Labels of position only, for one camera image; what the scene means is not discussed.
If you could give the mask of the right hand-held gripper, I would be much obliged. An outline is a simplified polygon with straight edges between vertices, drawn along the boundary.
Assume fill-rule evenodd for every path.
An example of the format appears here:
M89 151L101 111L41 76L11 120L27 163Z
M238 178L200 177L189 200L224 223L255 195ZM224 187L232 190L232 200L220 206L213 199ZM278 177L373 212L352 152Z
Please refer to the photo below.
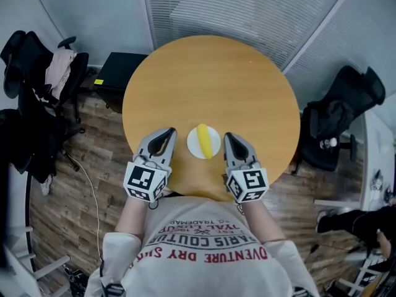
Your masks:
M227 191L237 203L261 200L269 190L269 180L267 170L257 161L254 147L232 132L224 135L223 147Z

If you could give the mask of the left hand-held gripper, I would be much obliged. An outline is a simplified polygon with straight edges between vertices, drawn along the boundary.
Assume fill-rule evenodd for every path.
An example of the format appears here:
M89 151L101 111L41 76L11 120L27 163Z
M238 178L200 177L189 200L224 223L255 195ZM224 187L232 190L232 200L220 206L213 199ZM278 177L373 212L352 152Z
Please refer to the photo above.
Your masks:
M124 176L123 187L129 197L150 203L159 198L172 173L176 138L176 129L167 127L142 139Z

